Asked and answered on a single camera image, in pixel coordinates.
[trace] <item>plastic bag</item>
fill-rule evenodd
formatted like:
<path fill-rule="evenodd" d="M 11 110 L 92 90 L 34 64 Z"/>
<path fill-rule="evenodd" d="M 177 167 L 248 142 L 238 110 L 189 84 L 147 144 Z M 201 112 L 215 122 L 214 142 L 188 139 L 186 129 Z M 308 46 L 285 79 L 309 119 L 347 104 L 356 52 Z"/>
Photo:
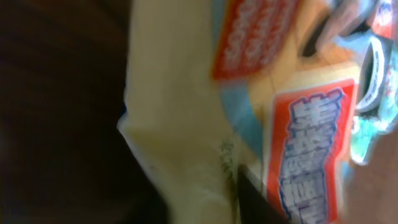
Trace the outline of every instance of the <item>plastic bag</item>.
<path fill-rule="evenodd" d="M 134 1 L 119 129 L 172 223 L 239 223 L 238 166 L 294 223 L 333 223 L 360 66 L 322 0 Z"/>

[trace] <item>dark wooden surface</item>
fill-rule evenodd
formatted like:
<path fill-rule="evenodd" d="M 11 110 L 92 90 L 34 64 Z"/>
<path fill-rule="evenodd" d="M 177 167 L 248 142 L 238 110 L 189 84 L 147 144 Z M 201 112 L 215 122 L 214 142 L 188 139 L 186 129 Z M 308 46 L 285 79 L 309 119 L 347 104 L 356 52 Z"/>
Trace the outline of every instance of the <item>dark wooden surface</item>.
<path fill-rule="evenodd" d="M 127 0 L 0 1 L 6 223 L 114 223 L 154 189 L 116 123 Z"/>

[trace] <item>snack package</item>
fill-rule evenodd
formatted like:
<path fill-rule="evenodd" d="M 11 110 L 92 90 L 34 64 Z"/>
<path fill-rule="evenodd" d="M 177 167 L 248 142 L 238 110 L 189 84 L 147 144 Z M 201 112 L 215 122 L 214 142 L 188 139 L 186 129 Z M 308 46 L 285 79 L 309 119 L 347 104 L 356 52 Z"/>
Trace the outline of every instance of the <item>snack package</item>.
<path fill-rule="evenodd" d="M 119 130 L 171 223 L 239 223 L 238 166 L 292 223 L 339 223 L 361 66 L 336 1 L 134 1 Z"/>
<path fill-rule="evenodd" d="M 360 165 L 369 162 L 380 136 L 391 133 L 396 126 L 396 4 L 391 0 L 378 1 L 373 16 L 368 19 L 371 38 L 361 72 L 362 96 L 356 106 L 351 139 L 351 158 Z"/>

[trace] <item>brown surface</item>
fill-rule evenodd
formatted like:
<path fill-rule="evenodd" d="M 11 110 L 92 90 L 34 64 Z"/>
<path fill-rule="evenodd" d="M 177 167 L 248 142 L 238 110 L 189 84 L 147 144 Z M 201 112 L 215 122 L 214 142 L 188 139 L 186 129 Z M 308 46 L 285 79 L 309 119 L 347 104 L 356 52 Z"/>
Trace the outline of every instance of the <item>brown surface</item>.
<path fill-rule="evenodd" d="M 116 129 L 128 15 L 127 0 L 0 1 L 6 223 L 114 223 L 153 194 Z"/>
<path fill-rule="evenodd" d="M 346 223 L 397 223 L 398 132 L 383 136 L 368 166 L 357 166 L 348 188 Z"/>

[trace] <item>red label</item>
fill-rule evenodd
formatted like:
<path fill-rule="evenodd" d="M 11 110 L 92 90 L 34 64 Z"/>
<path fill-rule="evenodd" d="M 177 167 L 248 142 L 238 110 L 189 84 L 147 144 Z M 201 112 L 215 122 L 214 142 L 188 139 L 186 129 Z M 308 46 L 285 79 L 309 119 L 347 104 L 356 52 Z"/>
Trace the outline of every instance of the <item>red label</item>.
<path fill-rule="evenodd" d="M 335 166 L 349 138 L 354 88 L 343 80 L 274 100 L 267 199 L 294 223 L 338 218 Z"/>
<path fill-rule="evenodd" d="M 376 7 L 376 16 L 372 23 L 373 32 L 391 39 L 394 19 L 391 0 L 381 0 Z"/>
<path fill-rule="evenodd" d="M 213 68 L 217 80 L 246 77 L 280 50 L 300 0 L 234 0 Z"/>

